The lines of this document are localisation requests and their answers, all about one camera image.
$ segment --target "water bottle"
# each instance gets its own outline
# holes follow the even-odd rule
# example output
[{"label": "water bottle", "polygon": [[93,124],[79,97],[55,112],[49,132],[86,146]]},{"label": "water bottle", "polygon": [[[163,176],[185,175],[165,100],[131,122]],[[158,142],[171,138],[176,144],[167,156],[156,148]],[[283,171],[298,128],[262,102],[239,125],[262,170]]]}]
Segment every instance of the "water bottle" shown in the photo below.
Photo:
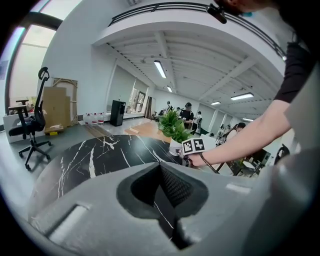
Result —
[{"label": "water bottle", "polygon": [[97,113],[94,113],[92,118],[92,125],[96,126],[97,124],[98,124],[98,116],[97,116]]},{"label": "water bottle", "polygon": [[85,116],[83,117],[84,124],[89,125],[91,123],[90,120],[91,120],[90,114],[86,113]]},{"label": "water bottle", "polygon": [[98,124],[103,125],[104,124],[104,116],[102,113],[99,114],[98,116]]}]

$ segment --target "person's arm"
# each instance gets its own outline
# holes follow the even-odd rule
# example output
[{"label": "person's arm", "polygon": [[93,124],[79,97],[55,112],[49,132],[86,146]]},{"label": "person's arm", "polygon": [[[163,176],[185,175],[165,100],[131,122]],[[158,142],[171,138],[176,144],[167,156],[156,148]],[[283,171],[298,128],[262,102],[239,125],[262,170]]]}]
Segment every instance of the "person's arm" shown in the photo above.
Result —
[{"label": "person's arm", "polygon": [[[289,103],[274,100],[262,116],[254,120],[237,136],[226,143],[202,155],[211,165],[230,162],[246,157],[290,130],[290,124],[284,114]],[[194,166],[205,166],[199,154],[191,154],[189,158]]]},{"label": "person's arm", "polygon": [[[304,86],[314,65],[315,58],[299,46],[288,43],[284,79],[280,90],[268,109],[226,143],[204,152],[203,157],[212,165],[246,157],[270,144],[290,129],[284,114],[291,101]],[[198,154],[189,155],[195,166],[205,163]]]},{"label": "person's arm", "polygon": [[189,120],[186,120],[184,121],[186,124],[192,124],[194,121],[194,113],[191,113],[190,115],[190,119]]}]

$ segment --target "black cable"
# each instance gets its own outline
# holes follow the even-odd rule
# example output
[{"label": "black cable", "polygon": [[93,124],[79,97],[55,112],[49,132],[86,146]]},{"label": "black cable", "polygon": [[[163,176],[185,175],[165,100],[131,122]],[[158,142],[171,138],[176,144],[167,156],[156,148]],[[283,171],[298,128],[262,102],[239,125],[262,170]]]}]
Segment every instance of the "black cable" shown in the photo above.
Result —
[{"label": "black cable", "polygon": [[219,172],[217,172],[216,169],[213,168],[213,167],[211,166],[211,164],[204,158],[204,156],[202,155],[202,152],[200,153],[200,157],[201,157],[201,159],[206,163],[206,165],[210,167],[210,169],[211,169],[215,174],[219,174]]}]

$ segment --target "ceiling railing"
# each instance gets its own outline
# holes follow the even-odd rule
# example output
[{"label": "ceiling railing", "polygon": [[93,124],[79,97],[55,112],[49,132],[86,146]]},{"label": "ceiling railing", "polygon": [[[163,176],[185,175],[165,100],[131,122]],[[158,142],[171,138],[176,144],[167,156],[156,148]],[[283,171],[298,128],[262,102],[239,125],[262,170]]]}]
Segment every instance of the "ceiling railing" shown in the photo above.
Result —
[{"label": "ceiling railing", "polygon": [[[187,11],[198,11],[198,12],[206,13],[207,12],[206,7],[207,7],[206,4],[196,3],[196,2],[161,2],[161,3],[148,4],[148,5],[144,5],[138,8],[128,10],[117,16],[114,16],[108,27],[110,27],[111,25],[119,21],[125,20],[129,17],[139,15],[139,14],[153,13],[153,12],[165,11],[165,10],[187,10]],[[256,25],[252,24],[248,20],[240,16],[231,15],[229,13],[225,13],[225,17],[228,21],[237,23],[238,25],[246,28],[256,36],[258,36],[267,45],[269,45],[276,52],[276,54],[279,55],[281,58],[283,58],[286,55],[286,53],[282,50],[282,48],[270,36],[268,36],[265,32],[263,32],[260,28],[258,28]]]}]

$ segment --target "chair base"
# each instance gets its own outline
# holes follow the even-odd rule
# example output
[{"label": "chair base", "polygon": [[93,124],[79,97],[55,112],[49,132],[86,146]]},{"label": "chair base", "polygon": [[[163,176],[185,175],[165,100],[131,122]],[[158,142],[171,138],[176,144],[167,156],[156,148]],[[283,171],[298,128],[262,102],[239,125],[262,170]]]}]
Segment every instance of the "chair base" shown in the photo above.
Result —
[{"label": "chair base", "polygon": [[41,150],[39,147],[42,146],[42,145],[45,145],[45,144],[48,144],[49,146],[52,145],[50,141],[44,141],[44,142],[36,143],[36,140],[32,140],[32,139],[30,139],[30,144],[31,144],[30,146],[27,146],[27,147],[25,147],[24,149],[22,149],[22,150],[19,151],[19,156],[20,156],[21,158],[23,157],[23,153],[24,153],[24,152],[29,151],[28,157],[27,157],[27,159],[26,159],[26,161],[25,161],[25,164],[24,164],[24,165],[25,165],[25,168],[26,168],[28,171],[31,170],[28,162],[29,162],[29,159],[30,159],[32,153],[35,152],[35,151],[37,151],[37,152],[39,152],[40,154],[44,155],[44,156],[46,157],[46,159],[49,160],[49,159],[50,159],[50,155],[48,155],[46,152],[44,152],[43,150]]}]

